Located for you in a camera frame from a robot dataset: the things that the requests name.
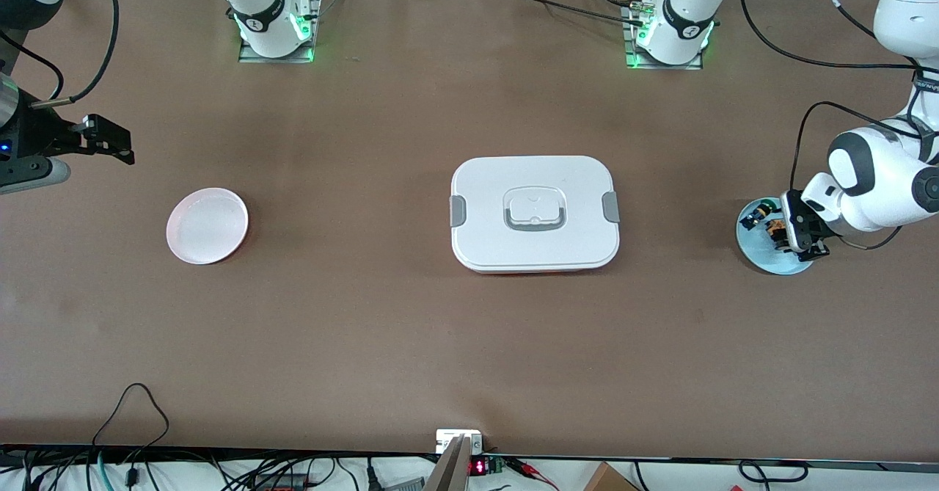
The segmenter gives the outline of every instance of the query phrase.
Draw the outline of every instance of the table surface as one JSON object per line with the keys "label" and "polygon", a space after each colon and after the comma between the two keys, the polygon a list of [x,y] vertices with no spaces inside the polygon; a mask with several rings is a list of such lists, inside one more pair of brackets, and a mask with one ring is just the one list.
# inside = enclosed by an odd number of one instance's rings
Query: table surface
{"label": "table surface", "polygon": [[[615,13],[602,0],[559,0]],[[897,60],[828,0],[751,0],[772,40]],[[876,0],[844,0],[872,19]],[[621,27],[526,0],[341,0],[308,65],[235,62],[224,0],[121,0],[90,97],[137,164],[68,158],[70,181],[0,201],[0,435],[87,442],[128,383],[165,444],[427,451],[474,427],[529,454],[939,461],[935,225],[836,244],[795,277],[748,266],[734,221],[788,184],[815,100],[886,117],[909,73],[777,56],[737,0],[701,72],[630,70]],[[92,76],[109,0],[66,0],[27,46]],[[24,89],[50,74],[21,60]],[[797,180],[856,120],[813,116]],[[585,154],[613,174],[608,266],[483,276],[450,251],[467,159]],[[246,244],[175,259],[175,204],[244,197]],[[135,394],[103,441],[161,428]]]}

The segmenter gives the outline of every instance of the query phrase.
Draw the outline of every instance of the wooden block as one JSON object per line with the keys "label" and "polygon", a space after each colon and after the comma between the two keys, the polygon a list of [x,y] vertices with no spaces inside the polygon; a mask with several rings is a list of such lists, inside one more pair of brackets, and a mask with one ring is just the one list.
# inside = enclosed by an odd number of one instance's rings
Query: wooden block
{"label": "wooden block", "polygon": [[638,488],[610,467],[610,464],[601,462],[584,491],[638,491]]}

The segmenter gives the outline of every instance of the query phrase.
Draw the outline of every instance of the white plate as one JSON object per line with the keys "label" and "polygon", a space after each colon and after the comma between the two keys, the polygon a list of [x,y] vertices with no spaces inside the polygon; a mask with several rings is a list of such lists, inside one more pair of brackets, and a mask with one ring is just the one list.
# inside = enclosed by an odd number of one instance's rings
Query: white plate
{"label": "white plate", "polygon": [[248,233],[248,207],[224,188],[202,188],[189,194],[170,214],[167,243],[186,263],[216,263],[237,250]]}

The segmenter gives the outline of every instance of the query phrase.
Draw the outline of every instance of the light blue plate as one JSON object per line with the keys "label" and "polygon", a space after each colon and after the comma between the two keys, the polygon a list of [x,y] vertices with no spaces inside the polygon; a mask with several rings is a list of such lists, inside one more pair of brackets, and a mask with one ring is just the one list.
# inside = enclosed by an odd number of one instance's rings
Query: light blue plate
{"label": "light blue plate", "polygon": [[811,266],[811,261],[799,261],[794,253],[776,250],[775,244],[766,233],[766,222],[771,219],[782,219],[781,212],[769,214],[753,230],[747,230],[740,224],[742,218],[747,217],[761,201],[765,200],[772,201],[775,208],[782,208],[778,197],[762,197],[760,200],[752,200],[748,206],[745,206],[740,216],[737,217],[737,244],[740,250],[754,266],[760,267],[767,273],[796,274],[805,271]]}

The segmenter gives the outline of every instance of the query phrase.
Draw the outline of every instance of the teal cable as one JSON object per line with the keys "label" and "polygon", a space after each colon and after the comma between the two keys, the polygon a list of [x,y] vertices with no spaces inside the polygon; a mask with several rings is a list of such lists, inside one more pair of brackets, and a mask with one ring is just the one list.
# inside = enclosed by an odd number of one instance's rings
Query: teal cable
{"label": "teal cable", "polygon": [[98,472],[101,472],[101,480],[104,480],[104,487],[107,487],[108,491],[114,491],[114,485],[111,485],[111,481],[108,480],[108,473],[104,472],[104,458],[101,454],[103,454],[103,452],[98,452]]}

